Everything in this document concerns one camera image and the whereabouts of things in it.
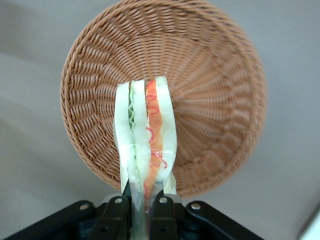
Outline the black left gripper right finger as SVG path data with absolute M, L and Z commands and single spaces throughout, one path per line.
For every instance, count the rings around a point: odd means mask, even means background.
M 165 194 L 160 185 L 152 190 L 150 240 L 261 240 L 262 238 L 224 213 L 200 200 L 181 203 Z

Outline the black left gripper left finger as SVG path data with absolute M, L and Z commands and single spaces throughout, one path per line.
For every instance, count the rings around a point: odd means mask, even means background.
M 8 236 L 7 240 L 128 240 L 131 227 L 131 192 L 108 195 L 95 207 L 77 201 Z

